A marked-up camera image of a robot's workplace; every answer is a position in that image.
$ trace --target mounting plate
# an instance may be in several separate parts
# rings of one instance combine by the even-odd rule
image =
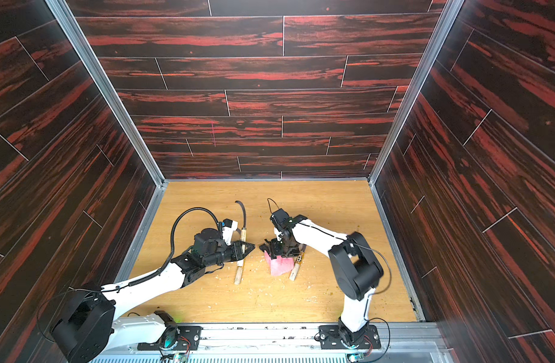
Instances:
[[[177,330],[179,330],[179,339],[177,340],[177,345],[172,350],[183,350],[187,349],[187,342],[180,337],[183,337],[191,342],[190,350],[197,350],[199,348],[199,342],[201,341],[201,327],[194,325],[178,325]],[[139,343],[136,347],[139,351],[158,351],[158,345],[156,343]]]
[[[320,325],[318,330],[320,331],[320,346],[322,349],[347,349],[347,347],[342,344],[342,339],[338,333],[338,325]],[[382,347],[375,325],[368,325],[365,336],[372,342],[372,349],[380,349]],[[369,348],[368,342],[364,340],[356,349]]]

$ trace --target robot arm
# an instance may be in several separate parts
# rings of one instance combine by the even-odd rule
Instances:
[[[206,228],[195,235],[194,245],[171,258],[164,267],[130,280],[76,289],[50,329],[68,362],[85,363],[104,350],[134,343],[158,341],[163,350],[174,348],[177,324],[166,312],[121,315],[160,294],[193,283],[208,273],[208,266],[244,259],[255,245],[240,240],[231,242],[235,230],[237,222],[224,220],[217,229]]]
[[[272,258],[294,257],[299,245],[306,244],[330,258],[338,286],[346,295],[339,319],[339,335],[348,346],[361,343],[368,328],[368,309],[384,270],[366,239],[358,232],[350,235],[323,228],[303,215],[290,217],[278,209],[270,217],[276,238],[260,247]],[[352,262],[351,257],[358,259]]]

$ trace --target aluminum frame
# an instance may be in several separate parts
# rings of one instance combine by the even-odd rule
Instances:
[[[131,144],[135,148],[144,166],[149,171],[154,184],[161,186],[165,180],[163,173],[158,168],[156,161],[151,155],[149,148],[144,143],[141,135],[139,134],[134,122],[124,108],[120,97],[116,93],[114,86],[108,79],[106,72],[100,65],[96,54],[86,36],[82,32],[78,21],[76,21],[72,11],[65,0],[45,0],[46,4],[54,14],[58,24],[64,31],[66,37],[72,44],[72,47],[80,57],[82,64],[88,70],[88,73],[92,77],[92,80],[100,90],[100,94],[108,103],[108,106],[112,110],[114,116],[118,120],[118,123],[122,126],[124,133],[127,135]]]
[[[459,10],[461,9],[463,2],[464,0],[449,0],[443,9],[443,12],[441,12],[441,16],[437,21],[435,30],[431,35],[423,53],[423,57],[419,62],[419,67],[417,67],[414,72],[409,89],[404,95],[403,101],[398,108],[397,115],[394,118],[394,122],[388,132],[388,136],[384,141],[382,149],[380,149],[375,167],[368,177],[370,185],[374,185],[376,179],[378,179],[378,176],[380,175],[380,172],[390,155],[390,151],[396,143],[398,135],[401,133],[404,123],[406,122],[406,118],[413,108],[414,101],[416,101],[434,62],[439,55],[439,51],[441,50],[441,47],[443,46],[443,43],[445,42],[445,39],[455,22],[455,18],[459,14]]]
[[[378,210],[378,214],[380,215],[380,220],[383,223],[384,231],[386,232],[388,243],[390,244],[390,248],[392,250],[392,254],[394,255],[395,260],[397,261],[398,271],[401,273],[402,281],[406,288],[406,293],[411,298],[411,303],[414,309],[414,315],[418,321],[426,321],[423,308],[421,307],[421,303],[419,301],[419,296],[417,295],[416,290],[414,289],[413,282],[411,280],[411,275],[409,274],[409,270],[407,270],[406,265],[404,263],[404,259],[402,258],[401,250],[398,248],[397,240],[392,233],[392,229],[390,228],[390,223],[388,222],[388,218],[386,216],[386,212],[383,208],[383,203],[378,196],[378,191],[374,185],[370,186],[370,190],[372,191],[372,196],[375,199],[376,209]]]
[[[158,207],[161,205],[167,186],[168,183],[165,182],[163,185],[157,186],[154,189],[153,196],[151,197],[149,205],[146,207],[146,212],[142,217],[141,224],[136,230],[131,246],[128,248],[127,254],[122,261],[122,265],[120,266],[120,270],[116,274],[116,278],[114,279],[115,283],[129,279],[132,267],[138,258],[138,254],[141,252],[144,239],[146,238],[146,234],[149,232],[149,228],[153,223],[154,216],[157,214]]]
[[[324,351],[313,339],[318,327],[326,323],[187,323],[182,326],[201,326],[199,348],[191,352],[192,357],[312,357],[336,358],[346,361],[346,354],[355,352],[345,348]],[[383,322],[373,323],[381,338],[382,353],[388,344],[389,331]],[[449,349],[436,323],[390,322],[389,352],[427,352],[436,357],[449,354]],[[98,358],[110,356],[131,358],[151,357],[155,352],[138,351],[136,345],[126,345],[107,350]]]

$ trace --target dark wood paneled wall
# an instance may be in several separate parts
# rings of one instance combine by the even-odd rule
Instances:
[[[0,0],[0,362],[65,361],[68,287],[114,281],[154,184],[43,0]]]
[[[555,2],[464,3],[376,186],[460,362],[555,362]]]
[[[68,0],[166,178],[366,177],[440,0]]]

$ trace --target pink sponge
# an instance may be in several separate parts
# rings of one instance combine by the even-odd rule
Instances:
[[[279,276],[283,273],[290,272],[291,269],[294,268],[294,258],[292,257],[282,258],[278,256],[275,260],[272,260],[266,251],[264,251],[264,256],[272,276]]]

